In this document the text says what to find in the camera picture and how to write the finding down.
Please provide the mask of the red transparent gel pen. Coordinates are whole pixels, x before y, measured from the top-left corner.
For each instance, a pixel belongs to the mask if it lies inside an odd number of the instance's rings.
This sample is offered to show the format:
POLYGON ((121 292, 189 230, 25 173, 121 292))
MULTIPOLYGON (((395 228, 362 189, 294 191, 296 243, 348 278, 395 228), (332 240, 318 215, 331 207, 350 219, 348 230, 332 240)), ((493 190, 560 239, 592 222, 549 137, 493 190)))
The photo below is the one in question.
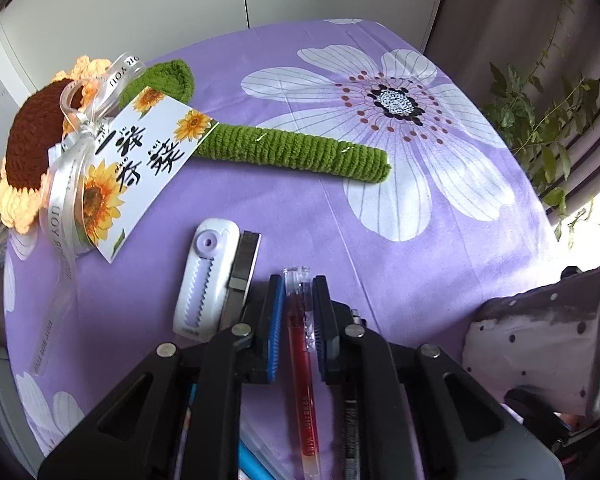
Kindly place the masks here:
POLYGON ((311 274, 306 266, 283 270, 295 414, 304 479, 321 478, 311 352, 315 349, 311 274))

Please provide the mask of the grey clay pen holder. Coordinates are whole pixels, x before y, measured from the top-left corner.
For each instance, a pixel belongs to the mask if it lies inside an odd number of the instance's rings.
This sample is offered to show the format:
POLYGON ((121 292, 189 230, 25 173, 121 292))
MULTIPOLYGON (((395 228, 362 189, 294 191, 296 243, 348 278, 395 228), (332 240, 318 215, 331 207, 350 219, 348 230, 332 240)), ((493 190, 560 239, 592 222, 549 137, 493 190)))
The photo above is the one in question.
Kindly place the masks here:
POLYGON ((462 362, 496 399, 521 388, 556 412, 600 419, 600 267, 486 301, 462 362))

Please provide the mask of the white correction tape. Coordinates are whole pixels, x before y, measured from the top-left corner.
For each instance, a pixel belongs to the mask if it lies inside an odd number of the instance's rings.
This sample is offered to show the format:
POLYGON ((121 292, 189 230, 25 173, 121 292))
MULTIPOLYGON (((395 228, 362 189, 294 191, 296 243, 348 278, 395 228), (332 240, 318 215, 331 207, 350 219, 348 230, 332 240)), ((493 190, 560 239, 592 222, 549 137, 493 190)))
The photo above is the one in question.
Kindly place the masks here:
POLYGON ((234 221, 208 218, 197 227, 176 301, 176 335, 200 344, 217 333, 239 238, 234 221))

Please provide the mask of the black pen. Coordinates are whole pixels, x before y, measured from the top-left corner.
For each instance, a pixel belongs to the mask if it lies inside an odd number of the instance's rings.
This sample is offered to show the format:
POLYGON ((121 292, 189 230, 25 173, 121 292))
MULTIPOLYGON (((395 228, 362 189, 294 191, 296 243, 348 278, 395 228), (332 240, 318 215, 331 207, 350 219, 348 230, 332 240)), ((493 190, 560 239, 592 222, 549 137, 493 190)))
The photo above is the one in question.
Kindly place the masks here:
POLYGON ((343 401, 344 408, 344 479, 361 479, 361 461, 359 460, 359 437, 357 402, 352 399, 343 401))

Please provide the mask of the blue pen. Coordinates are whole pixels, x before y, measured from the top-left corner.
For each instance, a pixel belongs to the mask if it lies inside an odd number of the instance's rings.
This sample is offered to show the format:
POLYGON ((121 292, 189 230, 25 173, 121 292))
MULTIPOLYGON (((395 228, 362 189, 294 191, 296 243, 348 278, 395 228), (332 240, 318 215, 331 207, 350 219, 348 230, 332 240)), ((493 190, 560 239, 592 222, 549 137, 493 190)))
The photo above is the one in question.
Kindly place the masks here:
POLYGON ((242 442, 238 444, 238 465, 245 477, 251 480, 274 480, 265 466, 242 442))

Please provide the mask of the purple floral tablecloth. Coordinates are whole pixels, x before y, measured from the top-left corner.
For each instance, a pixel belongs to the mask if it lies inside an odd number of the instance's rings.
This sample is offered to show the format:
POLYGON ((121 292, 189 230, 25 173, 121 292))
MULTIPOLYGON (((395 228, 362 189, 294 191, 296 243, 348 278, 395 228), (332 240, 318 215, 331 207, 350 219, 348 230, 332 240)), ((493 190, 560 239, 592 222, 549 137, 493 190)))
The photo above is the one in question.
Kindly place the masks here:
POLYGON ((484 301, 543 274, 544 209, 505 142, 429 58, 377 23, 272 25, 146 65, 146 87, 217 127, 112 262, 76 259, 77 302, 44 374, 28 372, 59 275, 42 187, 72 131, 60 96, 114 61, 79 58, 16 113, 0 168, 7 335, 42 479, 234 479, 240 426, 303 479, 287 330, 259 382, 272 274, 327 278, 340 375, 311 352, 321 479, 344 479, 343 401, 357 402, 361 479, 559 479, 560 460, 456 360, 484 301), (173 332, 193 235, 208 218, 262 235, 238 323, 173 332))

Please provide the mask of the sunflower gift card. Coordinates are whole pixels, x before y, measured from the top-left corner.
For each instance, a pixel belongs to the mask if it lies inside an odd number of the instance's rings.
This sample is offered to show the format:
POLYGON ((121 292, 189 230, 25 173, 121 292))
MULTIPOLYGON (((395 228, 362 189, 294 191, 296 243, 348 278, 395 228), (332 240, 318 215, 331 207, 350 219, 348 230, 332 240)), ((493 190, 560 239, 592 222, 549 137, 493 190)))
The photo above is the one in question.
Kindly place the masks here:
POLYGON ((91 245, 106 261, 216 127, 211 116, 146 87, 98 134, 83 215, 91 245))

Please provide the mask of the green potted plant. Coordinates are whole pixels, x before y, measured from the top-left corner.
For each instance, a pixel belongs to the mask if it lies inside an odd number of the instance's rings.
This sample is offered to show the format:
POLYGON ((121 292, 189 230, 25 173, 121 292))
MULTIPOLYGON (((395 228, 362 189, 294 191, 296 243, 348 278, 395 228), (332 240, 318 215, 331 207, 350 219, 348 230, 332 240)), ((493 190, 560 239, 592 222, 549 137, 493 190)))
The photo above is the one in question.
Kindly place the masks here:
POLYGON ((550 55, 564 52, 556 39, 558 32, 566 28, 565 13, 576 13, 574 0, 559 0, 550 36, 530 70, 521 72, 512 64, 500 70, 494 63, 489 64, 491 101, 481 107, 524 170, 545 211, 556 214, 556 238, 562 237, 562 221, 568 217, 567 184, 574 170, 568 143, 579 139, 593 125, 600 95, 598 78, 577 73, 573 78, 560 78, 562 94, 542 110, 529 96, 532 90, 545 92, 540 71, 547 67, 550 55))

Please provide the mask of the white satin ribbon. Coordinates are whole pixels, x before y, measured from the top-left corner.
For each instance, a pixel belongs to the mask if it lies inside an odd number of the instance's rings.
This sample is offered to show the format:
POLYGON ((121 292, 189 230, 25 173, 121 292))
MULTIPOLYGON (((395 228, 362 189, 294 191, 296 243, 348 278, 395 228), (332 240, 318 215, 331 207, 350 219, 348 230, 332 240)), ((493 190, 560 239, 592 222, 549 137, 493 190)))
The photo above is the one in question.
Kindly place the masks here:
POLYGON ((97 76, 70 82, 60 96, 60 110, 72 127, 60 144, 42 187, 39 223, 58 256, 56 285, 42 318, 42 328, 28 372, 45 373, 54 340, 68 311, 76 306, 76 259, 91 250, 83 215, 83 192, 88 165, 98 134, 111 122, 124 89, 146 70, 137 55, 122 53, 97 76))

